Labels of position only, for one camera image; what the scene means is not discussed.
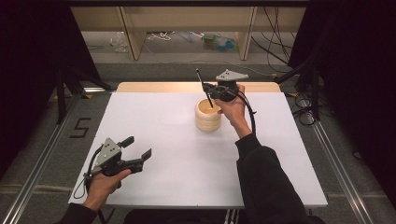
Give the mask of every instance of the human hand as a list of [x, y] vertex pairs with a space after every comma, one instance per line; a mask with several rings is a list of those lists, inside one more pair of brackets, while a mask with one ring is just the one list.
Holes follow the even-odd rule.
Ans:
[[120, 181], [130, 173], [131, 170], [126, 169], [113, 176], [105, 176], [101, 173], [95, 175], [88, 191], [88, 197], [82, 205], [95, 212], [99, 211], [105, 205], [108, 195], [112, 194]]
[[[245, 86], [240, 84], [237, 85], [239, 91], [245, 93]], [[230, 121], [231, 125], [233, 125], [235, 128], [239, 138], [251, 133], [248, 123], [245, 119], [245, 103], [239, 97], [235, 97], [235, 99], [230, 102], [224, 102], [220, 99], [216, 99], [215, 103], [221, 108], [218, 113], [225, 115], [225, 117]]]

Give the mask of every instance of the black sleeve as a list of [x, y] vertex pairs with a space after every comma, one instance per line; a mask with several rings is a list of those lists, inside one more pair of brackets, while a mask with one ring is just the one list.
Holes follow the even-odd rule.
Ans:
[[237, 170], [250, 224], [315, 222], [280, 166], [276, 153], [263, 147], [254, 133], [236, 142]]
[[96, 218], [96, 213], [91, 209], [70, 203], [66, 213], [57, 224], [91, 224]]

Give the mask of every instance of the white tabletop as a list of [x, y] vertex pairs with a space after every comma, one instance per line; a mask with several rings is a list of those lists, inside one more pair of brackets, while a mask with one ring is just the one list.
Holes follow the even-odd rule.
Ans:
[[[122, 180], [122, 187], [106, 204], [134, 208], [243, 207], [234, 144], [238, 136], [225, 117], [213, 133], [195, 127], [194, 107], [204, 98], [202, 92], [112, 93], [74, 190], [93, 152], [106, 138], [117, 143], [134, 136], [134, 143], [122, 150], [121, 158], [140, 158], [150, 148], [152, 156], [142, 173]], [[257, 111], [259, 140], [276, 151], [304, 205], [327, 205], [284, 94], [248, 92], [247, 98]], [[82, 194], [82, 187], [76, 194]], [[74, 199], [72, 194], [69, 202], [83, 203], [84, 199]]]

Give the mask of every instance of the metal rail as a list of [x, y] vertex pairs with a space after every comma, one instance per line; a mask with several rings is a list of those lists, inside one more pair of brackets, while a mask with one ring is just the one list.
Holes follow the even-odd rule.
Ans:
[[79, 99], [79, 95], [73, 95], [72, 99], [69, 103], [67, 113], [64, 116], [64, 119], [61, 123], [56, 124], [54, 131], [52, 132], [51, 137], [49, 138], [48, 143], [44, 147], [43, 152], [41, 153], [38, 161], [35, 163], [35, 167], [32, 172], [29, 174], [29, 177], [23, 184], [20, 193], [17, 198], [14, 200], [13, 204], [9, 207], [8, 212], [6, 214], [6, 218], [3, 220], [3, 224], [16, 224], [18, 223], [24, 208], [29, 202], [30, 197], [33, 194], [35, 189], [35, 185], [38, 179], [43, 174], [45, 167], [47, 166], [48, 161], [52, 155], [52, 152], [57, 147], [60, 136], [64, 130], [64, 126], [67, 123], [70, 115], [73, 112], [77, 102]]
[[346, 169], [344, 168], [343, 163], [341, 163], [337, 153], [332, 146], [332, 143], [327, 136], [326, 132], [323, 129], [320, 121], [314, 123], [315, 133], [317, 134], [318, 140], [320, 141], [323, 150], [326, 153], [326, 156], [334, 170], [335, 175], [337, 176], [338, 182], [343, 189], [347, 200], [349, 201], [350, 206], [352, 207], [353, 212], [355, 213], [356, 218], [358, 219], [360, 224], [370, 224], [374, 223], [370, 214], [366, 208], [366, 205], [357, 192], [355, 186], [347, 174]]

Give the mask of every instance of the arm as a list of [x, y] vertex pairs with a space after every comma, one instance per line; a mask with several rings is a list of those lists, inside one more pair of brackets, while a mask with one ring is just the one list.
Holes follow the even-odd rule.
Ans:
[[[241, 92], [245, 87], [238, 85]], [[231, 102], [216, 100], [239, 136], [237, 170], [247, 217], [256, 223], [315, 223], [280, 166], [276, 153], [263, 147], [245, 120], [245, 105], [238, 97]]]
[[59, 224], [88, 224], [93, 223], [96, 213], [105, 205], [108, 196], [117, 189], [120, 181], [128, 176], [131, 170], [127, 169], [117, 175], [95, 175], [92, 179], [88, 197], [83, 204], [70, 203]]

